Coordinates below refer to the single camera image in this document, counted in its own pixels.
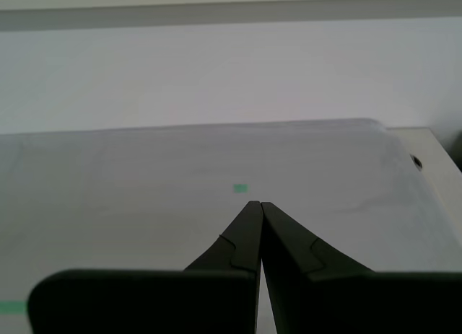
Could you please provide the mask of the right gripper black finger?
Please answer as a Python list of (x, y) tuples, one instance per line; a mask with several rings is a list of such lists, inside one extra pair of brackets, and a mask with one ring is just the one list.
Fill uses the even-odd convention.
[(67, 270), (27, 300), (34, 333), (254, 333), (262, 207), (245, 205), (182, 271)]
[(262, 262), (278, 333), (459, 333), (460, 273), (376, 272), (269, 202)]

